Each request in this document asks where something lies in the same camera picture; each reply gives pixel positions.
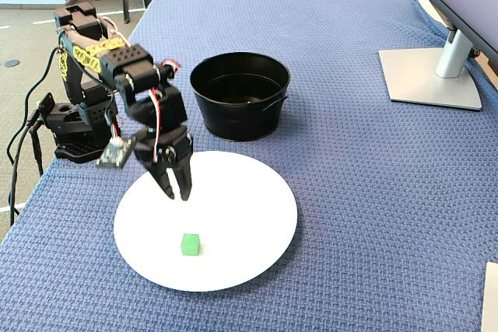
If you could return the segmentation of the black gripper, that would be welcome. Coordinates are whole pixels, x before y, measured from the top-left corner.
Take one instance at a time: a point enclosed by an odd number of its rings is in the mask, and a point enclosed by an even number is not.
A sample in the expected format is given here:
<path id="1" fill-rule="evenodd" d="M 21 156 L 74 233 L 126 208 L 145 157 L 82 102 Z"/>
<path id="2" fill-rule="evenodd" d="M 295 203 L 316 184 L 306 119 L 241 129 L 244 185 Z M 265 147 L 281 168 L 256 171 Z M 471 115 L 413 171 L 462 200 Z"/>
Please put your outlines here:
<path id="1" fill-rule="evenodd" d="M 156 142 L 156 132 L 144 127 L 135 134 L 135 156 L 147 169 L 163 193 L 171 200 L 174 192 L 167 169 L 174 169 L 181 199 L 187 201 L 191 194 L 191 156 L 193 140 L 185 126 L 162 133 Z"/>

